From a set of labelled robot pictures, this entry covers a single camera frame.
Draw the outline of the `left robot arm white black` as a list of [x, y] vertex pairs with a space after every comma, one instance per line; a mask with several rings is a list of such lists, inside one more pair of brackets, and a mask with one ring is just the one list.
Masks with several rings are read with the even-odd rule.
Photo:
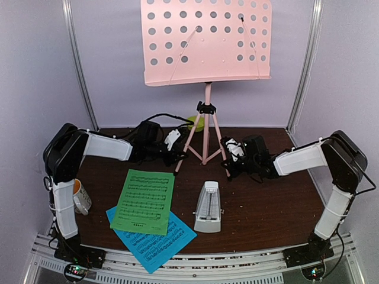
[[159, 124], [145, 121], [132, 133], [131, 140], [80, 129], [66, 123], [43, 152], [45, 172], [52, 188], [58, 230], [65, 239], [78, 235], [75, 220], [73, 188], [77, 173], [86, 156], [103, 157], [130, 163], [162, 159], [171, 166], [187, 157], [179, 143], [188, 134], [187, 127], [178, 127], [157, 139]]

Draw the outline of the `pink folding music stand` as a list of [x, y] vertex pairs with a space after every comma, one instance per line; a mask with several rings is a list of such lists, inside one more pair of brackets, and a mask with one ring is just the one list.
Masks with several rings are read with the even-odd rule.
[[270, 75], [270, 1], [141, 1], [147, 86], [205, 84], [197, 118], [216, 124], [214, 82]]

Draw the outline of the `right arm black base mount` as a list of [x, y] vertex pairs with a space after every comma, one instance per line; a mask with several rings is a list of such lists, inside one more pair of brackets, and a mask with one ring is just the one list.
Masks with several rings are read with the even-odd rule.
[[287, 248], [282, 253], [287, 267], [302, 266], [334, 256], [330, 238], [323, 239], [314, 231], [309, 235], [307, 244]]

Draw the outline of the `green sheet music paper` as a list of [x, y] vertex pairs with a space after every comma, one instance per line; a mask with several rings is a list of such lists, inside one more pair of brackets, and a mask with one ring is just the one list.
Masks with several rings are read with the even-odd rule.
[[130, 169], [118, 199], [110, 228], [166, 235], [175, 176], [167, 172]]

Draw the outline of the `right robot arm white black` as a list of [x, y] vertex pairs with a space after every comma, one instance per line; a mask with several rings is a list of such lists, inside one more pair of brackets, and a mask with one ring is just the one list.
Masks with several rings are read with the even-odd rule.
[[317, 237], [304, 247], [304, 257], [316, 261], [326, 252], [326, 243], [347, 217], [351, 203], [366, 176], [368, 159], [363, 151], [342, 130], [300, 147], [271, 154], [261, 135], [250, 135], [242, 142], [223, 137], [221, 145], [230, 154], [222, 166], [236, 178], [245, 173], [256, 182], [278, 179], [298, 172], [327, 173], [330, 176], [329, 197], [313, 233]]

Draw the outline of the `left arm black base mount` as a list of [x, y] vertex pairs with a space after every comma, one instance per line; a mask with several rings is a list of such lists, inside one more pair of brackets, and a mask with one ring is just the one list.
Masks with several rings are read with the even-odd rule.
[[57, 240], [57, 249], [54, 253], [55, 258], [90, 269], [102, 268], [106, 251], [99, 248], [83, 246], [81, 244], [80, 234], [68, 239], [58, 235]]

